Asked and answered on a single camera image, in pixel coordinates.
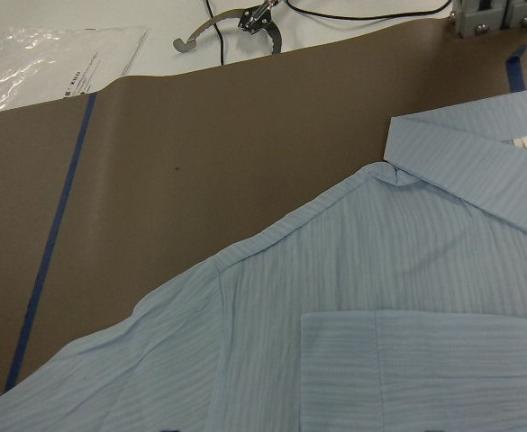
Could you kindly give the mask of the light blue button shirt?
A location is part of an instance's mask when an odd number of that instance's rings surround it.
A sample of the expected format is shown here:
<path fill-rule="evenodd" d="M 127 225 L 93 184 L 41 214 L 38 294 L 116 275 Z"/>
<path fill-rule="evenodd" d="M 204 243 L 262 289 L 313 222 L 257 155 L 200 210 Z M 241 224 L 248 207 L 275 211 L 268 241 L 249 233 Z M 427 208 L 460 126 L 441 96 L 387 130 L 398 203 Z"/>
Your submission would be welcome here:
<path fill-rule="evenodd" d="M 527 90 L 382 161 L 0 397 L 0 431 L 527 431 Z"/>

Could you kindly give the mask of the clear plastic bag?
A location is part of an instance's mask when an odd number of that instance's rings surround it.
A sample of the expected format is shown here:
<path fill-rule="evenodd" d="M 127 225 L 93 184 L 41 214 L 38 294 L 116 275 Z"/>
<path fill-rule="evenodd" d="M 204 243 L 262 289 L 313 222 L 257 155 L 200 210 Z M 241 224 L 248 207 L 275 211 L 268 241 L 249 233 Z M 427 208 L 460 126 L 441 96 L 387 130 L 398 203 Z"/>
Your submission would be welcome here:
<path fill-rule="evenodd" d="M 144 27 L 21 28 L 0 40 L 0 112 L 91 94 L 127 75 Z"/>

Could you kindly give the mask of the grey aluminium frame post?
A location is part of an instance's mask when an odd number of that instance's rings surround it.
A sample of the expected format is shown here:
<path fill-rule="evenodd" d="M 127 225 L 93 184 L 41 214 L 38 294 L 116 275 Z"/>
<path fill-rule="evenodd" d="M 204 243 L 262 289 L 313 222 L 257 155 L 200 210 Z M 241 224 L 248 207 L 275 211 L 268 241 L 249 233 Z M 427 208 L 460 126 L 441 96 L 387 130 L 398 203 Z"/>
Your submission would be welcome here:
<path fill-rule="evenodd" d="M 450 21 L 461 38 L 527 29 L 527 0 L 454 1 Z"/>

